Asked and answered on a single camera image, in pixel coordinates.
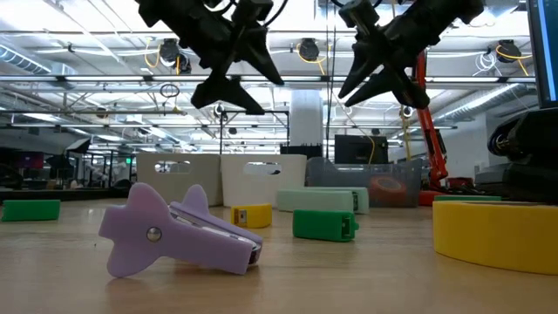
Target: orange object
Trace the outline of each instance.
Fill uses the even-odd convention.
[[[378,176],[371,179],[368,188],[370,199],[385,206],[403,206],[407,196],[407,186],[389,176]]]
[[[420,191],[420,195],[418,196],[418,204],[420,206],[432,206],[434,199],[436,196],[439,195],[447,195],[445,193],[441,193],[438,191]]]

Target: yellow cylinder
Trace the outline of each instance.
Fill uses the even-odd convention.
[[[436,252],[490,267],[558,275],[558,207],[435,201]]]

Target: computer monitor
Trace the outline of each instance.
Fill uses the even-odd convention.
[[[371,136],[374,140],[374,155],[372,164],[387,164],[388,142],[385,136]],[[366,165],[372,154],[372,144],[367,136],[336,135],[335,136],[335,163]]]
[[[558,107],[558,1],[527,0],[539,107]]]

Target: white storage bin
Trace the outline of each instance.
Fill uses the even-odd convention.
[[[222,155],[223,200],[227,207],[271,203],[277,191],[304,186],[304,155]]]
[[[138,182],[152,186],[167,203],[182,202],[194,184],[203,187],[209,206],[223,203],[219,155],[145,153],[137,155],[137,162]]]

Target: light green block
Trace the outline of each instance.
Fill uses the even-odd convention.
[[[307,187],[309,190],[322,190],[322,191],[351,191],[353,195],[357,196],[358,209],[355,214],[368,214],[370,212],[370,196],[368,195],[368,188],[353,187],[353,188],[327,188],[327,187]]]
[[[318,210],[368,213],[368,194],[350,189],[299,188],[277,192],[277,208],[281,211]]]

